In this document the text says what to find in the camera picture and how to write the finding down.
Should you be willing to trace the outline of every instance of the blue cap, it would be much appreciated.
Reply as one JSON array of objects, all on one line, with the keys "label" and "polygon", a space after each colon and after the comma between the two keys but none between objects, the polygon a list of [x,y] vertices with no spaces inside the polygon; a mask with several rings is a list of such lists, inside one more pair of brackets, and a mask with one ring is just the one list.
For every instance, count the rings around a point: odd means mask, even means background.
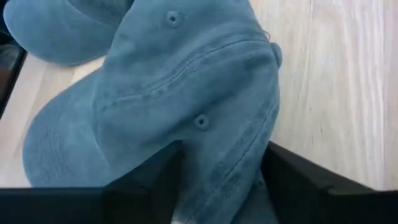
[{"label": "blue cap", "polygon": [[280,48],[248,0],[136,0],[103,66],[50,101],[24,144],[34,187],[104,186],[187,146],[180,223],[230,223],[279,110]]},{"label": "blue cap", "polygon": [[109,50],[133,0],[10,0],[4,20],[28,52],[60,65],[76,65]]}]

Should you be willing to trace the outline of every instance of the light wood table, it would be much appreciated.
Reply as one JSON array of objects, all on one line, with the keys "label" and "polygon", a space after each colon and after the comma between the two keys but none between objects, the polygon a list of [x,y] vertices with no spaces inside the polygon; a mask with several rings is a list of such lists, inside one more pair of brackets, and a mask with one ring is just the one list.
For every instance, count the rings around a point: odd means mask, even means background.
[{"label": "light wood table", "polygon": [[[398,187],[398,2],[252,0],[284,53],[272,140],[375,189]],[[29,186],[21,149],[34,115],[103,59],[73,68],[31,55],[0,120],[0,187]]]}]

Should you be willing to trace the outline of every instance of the washed denim fabric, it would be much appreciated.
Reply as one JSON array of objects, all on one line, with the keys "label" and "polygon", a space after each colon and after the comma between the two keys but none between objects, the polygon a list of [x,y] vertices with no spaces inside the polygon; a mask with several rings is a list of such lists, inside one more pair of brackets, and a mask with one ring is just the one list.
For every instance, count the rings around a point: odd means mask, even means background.
[{"label": "washed denim fabric", "polygon": [[260,173],[232,224],[278,224]]},{"label": "washed denim fabric", "polygon": [[231,223],[275,124],[281,62],[248,0],[136,0],[104,65],[34,118],[28,179],[103,186],[181,139],[174,222]]},{"label": "washed denim fabric", "polygon": [[76,65],[107,53],[133,0],[10,0],[4,20],[28,52]]}]

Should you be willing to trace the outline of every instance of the cap eyelet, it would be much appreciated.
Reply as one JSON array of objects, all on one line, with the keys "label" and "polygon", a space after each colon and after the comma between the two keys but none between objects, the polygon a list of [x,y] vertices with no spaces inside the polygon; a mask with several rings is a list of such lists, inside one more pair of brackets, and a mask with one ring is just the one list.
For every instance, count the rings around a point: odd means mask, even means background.
[{"label": "cap eyelet", "polygon": [[264,188],[265,187],[265,183],[263,180],[257,180],[257,186],[260,188]]},{"label": "cap eyelet", "polygon": [[166,19],[166,23],[171,28],[177,28],[183,22],[183,15],[177,11],[170,11],[170,12],[166,13],[165,19]]},{"label": "cap eyelet", "polygon": [[198,129],[206,130],[210,125],[210,119],[207,115],[201,114],[195,118],[195,126]]}]

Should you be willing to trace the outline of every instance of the stitching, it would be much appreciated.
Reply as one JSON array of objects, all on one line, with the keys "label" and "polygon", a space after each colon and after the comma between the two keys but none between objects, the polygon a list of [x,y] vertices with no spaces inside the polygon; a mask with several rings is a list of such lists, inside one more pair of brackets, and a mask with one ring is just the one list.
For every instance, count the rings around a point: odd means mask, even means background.
[{"label": "stitching", "polygon": [[194,217],[197,217],[198,214],[200,214],[203,210],[205,210],[205,208],[208,207],[209,201],[210,201],[211,199],[214,198],[214,193],[215,193],[215,191],[218,190],[218,189],[220,189],[220,188],[222,188],[223,186],[225,186],[225,184],[226,184],[227,181],[228,181],[228,178],[227,178],[227,177],[235,170],[235,168],[241,163],[241,161],[243,160],[243,158],[245,158],[245,155],[250,151],[250,149],[251,149],[253,143],[254,143],[254,142],[256,141],[256,139],[259,137],[259,135],[260,135],[260,133],[261,133],[261,130],[262,130],[262,129],[264,128],[264,126],[266,125],[266,121],[267,121],[268,118],[269,118],[269,114],[270,114],[271,111],[275,108],[276,105],[277,105],[277,100],[274,100],[272,106],[270,107],[270,109],[269,109],[268,112],[267,112],[266,117],[265,117],[264,120],[263,120],[262,127],[261,127],[260,131],[259,131],[259,132],[257,133],[257,135],[253,138],[253,140],[251,141],[251,143],[249,144],[249,146],[246,148],[246,150],[244,151],[244,153],[242,154],[242,156],[236,161],[235,165],[232,166],[232,168],[230,168],[230,170],[224,175],[223,180],[221,181],[221,183],[218,184],[218,186],[216,186],[216,187],[213,188],[213,190],[211,191],[210,195],[207,197],[206,200],[204,200],[204,203],[202,203],[202,206],[203,206],[203,207],[202,207],[200,210],[197,210],[197,208],[198,208],[198,207],[201,207],[201,205],[195,206],[195,208],[193,209],[193,211],[196,211],[196,212],[194,212],[194,213],[191,215],[191,217],[190,217],[185,223],[190,222],[191,220],[193,220]]},{"label": "stitching", "polygon": [[[163,83],[163,84],[161,84],[161,85],[159,85],[159,86],[157,86],[157,87],[155,87],[155,88],[153,88],[153,89],[150,89],[147,93],[143,93],[143,94],[140,94],[140,95],[126,95],[126,96],[120,96],[119,98],[115,99],[114,101],[106,103],[104,106],[102,106],[101,109],[102,109],[102,110],[105,110],[105,109],[107,109],[107,108],[109,108],[109,107],[112,107],[115,103],[117,103],[117,104],[122,103],[122,101],[127,101],[127,100],[129,100],[129,101],[130,101],[129,103],[131,103],[131,101],[139,101],[139,100],[141,101],[140,98],[142,98],[142,97],[144,97],[144,96],[146,96],[146,95],[152,96],[156,90],[159,90],[159,89],[161,89],[161,88],[166,88],[166,87],[167,87],[168,85],[170,85],[170,83],[172,83],[172,82],[182,82],[182,81],[184,81],[184,80],[186,79],[187,76],[183,76],[182,74],[183,74],[183,73],[186,73],[187,70],[190,69],[190,66],[191,66],[192,64],[194,64],[195,62],[199,62],[200,60],[203,60],[203,59],[205,59],[205,58],[207,58],[207,57],[209,57],[209,56],[211,56],[211,55],[217,53],[219,50],[222,50],[222,49],[224,49],[224,48],[230,47],[230,46],[232,46],[232,45],[242,44],[242,43],[245,43],[245,42],[263,42],[263,43],[265,43],[265,44],[268,44],[268,42],[266,42],[265,40],[239,40],[239,41],[236,41],[236,42],[229,43],[228,45],[224,45],[224,46],[218,47],[217,49],[214,49],[214,50],[211,50],[211,51],[209,51],[209,52],[206,52],[205,54],[202,54],[202,55],[200,55],[199,57],[197,57],[197,58],[193,59],[192,61],[188,62],[188,63],[186,64],[186,66],[184,66],[184,67],[181,69],[181,71],[179,71],[176,75],[174,75],[172,78],[170,78],[167,82],[165,82],[165,83]],[[207,64],[207,65],[205,65],[205,66],[202,66],[202,67],[201,67],[201,70],[203,70],[203,69],[205,69],[205,68],[208,68],[208,67],[210,67],[211,65],[214,65],[215,63],[216,63],[216,62],[213,62],[213,63],[209,63],[209,64]],[[171,92],[171,90],[170,90],[170,91],[165,91],[165,92],[163,92],[163,94],[158,94],[158,95],[156,95],[156,97],[151,98],[151,99],[152,99],[152,100],[158,100],[161,96],[163,96],[163,95],[165,95],[165,94],[167,94],[167,93],[169,93],[169,92]]]},{"label": "stitching", "polygon": [[[99,82],[99,80],[98,80],[98,78],[96,78],[95,79],[95,84],[94,84],[94,86],[98,86],[98,82]],[[92,102],[91,102],[91,108],[92,108],[92,110],[93,110],[93,120],[91,121],[91,123],[92,123],[92,125],[93,125],[93,138],[94,138],[94,140],[95,140],[95,146],[97,147],[97,150],[99,150],[99,153],[101,154],[101,157],[103,158],[103,160],[105,161],[105,163],[106,163],[106,165],[108,166],[108,167],[111,167],[110,166],[110,164],[109,164],[109,162],[108,162],[108,160],[106,159],[106,156],[104,155],[104,152],[103,152],[103,150],[102,150],[102,148],[100,147],[100,144],[98,143],[98,138],[99,138],[99,136],[100,136],[100,128],[99,128],[99,126],[98,126],[98,123],[99,122],[97,122],[98,121],[98,105],[97,105],[97,103],[96,103],[96,101],[95,100],[93,100]]]},{"label": "stitching", "polygon": [[76,8],[74,5],[72,5],[69,1],[66,1],[66,2],[67,2],[67,4],[68,4],[68,6],[70,6],[70,7],[71,7],[72,9],[74,9],[77,13],[79,13],[80,15],[86,17],[87,19],[89,19],[89,20],[91,20],[91,21],[93,21],[93,22],[96,22],[96,23],[98,23],[98,24],[101,24],[101,25],[106,25],[106,26],[108,26],[109,28],[112,28],[112,29],[115,28],[115,26],[112,26],[111,24],[107,24],[107,23],[98,21],[98,20],[96,20],[96,19],[93,19],[93,18],[91,18],[90,16],[87,16],[87,15],[84,14],[82,11],[80,11],[78,8]]}]

